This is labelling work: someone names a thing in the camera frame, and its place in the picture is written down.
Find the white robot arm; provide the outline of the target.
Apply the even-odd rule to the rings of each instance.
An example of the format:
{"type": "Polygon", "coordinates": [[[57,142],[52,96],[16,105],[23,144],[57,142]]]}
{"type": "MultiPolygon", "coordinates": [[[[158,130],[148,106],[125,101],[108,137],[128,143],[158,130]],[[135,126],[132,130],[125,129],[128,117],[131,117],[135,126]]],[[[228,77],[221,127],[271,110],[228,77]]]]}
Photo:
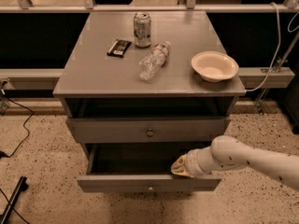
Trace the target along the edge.
{"type": "Polygon", "coordinates": [[[199,178],[214,171],[249,167],[289,188],[299,190],[299,157],[245,145],[221,135],[209,147],[192,149],[171,166],[174,175],[199,178]]]}

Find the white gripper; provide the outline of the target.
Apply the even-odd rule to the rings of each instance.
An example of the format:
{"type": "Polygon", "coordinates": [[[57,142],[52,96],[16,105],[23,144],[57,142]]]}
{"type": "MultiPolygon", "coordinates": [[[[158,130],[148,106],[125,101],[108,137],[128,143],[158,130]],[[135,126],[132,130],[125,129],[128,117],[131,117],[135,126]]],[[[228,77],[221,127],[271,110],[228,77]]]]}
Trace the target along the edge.
{"type": "Polygon", "coordinates": [[[187,175],[187,170],[190,177],[199,177],[200,175],[205,175],[206,172],[199,164],[202,154],[203,152],[201,149],[190,150],[186,156],[180,156],[171,165],[171,172],[174,175],[187,175]]]}

